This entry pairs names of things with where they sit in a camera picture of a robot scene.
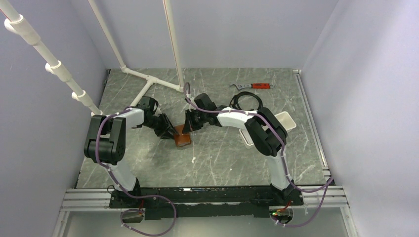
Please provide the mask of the brown leather card holder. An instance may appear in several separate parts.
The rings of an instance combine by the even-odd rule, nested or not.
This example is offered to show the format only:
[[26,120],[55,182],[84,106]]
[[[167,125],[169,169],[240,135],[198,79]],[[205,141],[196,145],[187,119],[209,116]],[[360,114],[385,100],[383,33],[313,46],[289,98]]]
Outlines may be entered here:
[[177,148],[183,148],[186,147],[188,145],[192,144],[191,138],[190,138],[190,134],[186,133],[183,134],[182,130],[184,128],[184,125],[177,125],[174,127],[176,134],[173,135],[174,137],[174,141],[175,141],[175,145]]

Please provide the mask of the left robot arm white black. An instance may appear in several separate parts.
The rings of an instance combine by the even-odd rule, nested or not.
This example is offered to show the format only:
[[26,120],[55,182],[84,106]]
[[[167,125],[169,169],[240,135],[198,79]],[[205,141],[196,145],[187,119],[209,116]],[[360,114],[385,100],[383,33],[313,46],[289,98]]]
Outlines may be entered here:
[[142,201],[137,178],[124,161],[126,134],[130,129],[148,127],[161,139],[173,140],[178,132],[164,113],[158,113],[158,101],[145,96],[133,107],[109,116],[94,115],[84,144],[84,155],[104,168],[117,191],[123,192],[123,202],[136,207]]

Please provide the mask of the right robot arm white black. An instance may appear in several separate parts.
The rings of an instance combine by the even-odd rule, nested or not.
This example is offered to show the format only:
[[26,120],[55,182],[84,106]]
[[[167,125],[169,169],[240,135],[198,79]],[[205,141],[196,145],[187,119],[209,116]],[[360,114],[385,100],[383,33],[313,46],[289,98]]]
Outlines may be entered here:
[[243,111],[218,107],[205,93],[197,96],[194,102],[186,94],[185,100],[193,109],[185,111],[183,133],[199,130],[205,123],[247,131],[254,147],[267,159],[274,202],[284,205],[291,199],[294,188],[285,159],[288,132],[268,108]]

